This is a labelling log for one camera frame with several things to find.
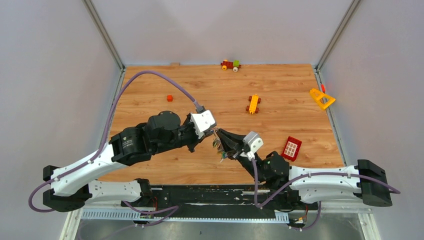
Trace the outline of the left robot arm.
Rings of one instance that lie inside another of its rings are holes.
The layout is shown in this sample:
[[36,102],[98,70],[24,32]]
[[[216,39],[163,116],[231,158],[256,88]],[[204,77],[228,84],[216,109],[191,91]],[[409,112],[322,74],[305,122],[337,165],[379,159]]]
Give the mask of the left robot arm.
[[105,182],[99,178],[174,149],[187,147],[192,153],[196,145],[212,135],[216,125],[210,110],[189,113],[184,122],[168,110],[151,116],[147,122],[114,135],[99,152],[65,167],[46,166],[43,179],[50,189],[43,192],[43,204],[57,212],[70,212],[85,204],[105,201],[149,206],[153,192],[148,179]]

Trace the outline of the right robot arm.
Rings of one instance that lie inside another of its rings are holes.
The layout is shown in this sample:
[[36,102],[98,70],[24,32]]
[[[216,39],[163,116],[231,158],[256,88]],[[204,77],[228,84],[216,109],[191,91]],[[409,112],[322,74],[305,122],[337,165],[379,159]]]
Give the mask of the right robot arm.
[[360,199],[372,207],[390,207],[391,195],[401,193],[388,184],[385,170],[367,159],[336,168],[291,166],[276,151],[259,157],[264,141],[257,132],[240,135],[219,128],[214,135],[223,157],[238,161],[253,177],[253,202],[258,208],[284,191],[286,204],[292,209],[303,204],[349,199]]

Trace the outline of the keyring with colourful keys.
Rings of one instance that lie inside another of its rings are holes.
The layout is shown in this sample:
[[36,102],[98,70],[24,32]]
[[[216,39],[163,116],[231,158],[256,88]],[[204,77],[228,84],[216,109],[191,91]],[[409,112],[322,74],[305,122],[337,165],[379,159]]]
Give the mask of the keyring with colourful keys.
[[231,139],[228,134],[220,128],[213,129],[214,140],[212,146],[216,148],[217,154],[220,155],[220,163],[228,158],[229,153],[232,151],[230,148]]

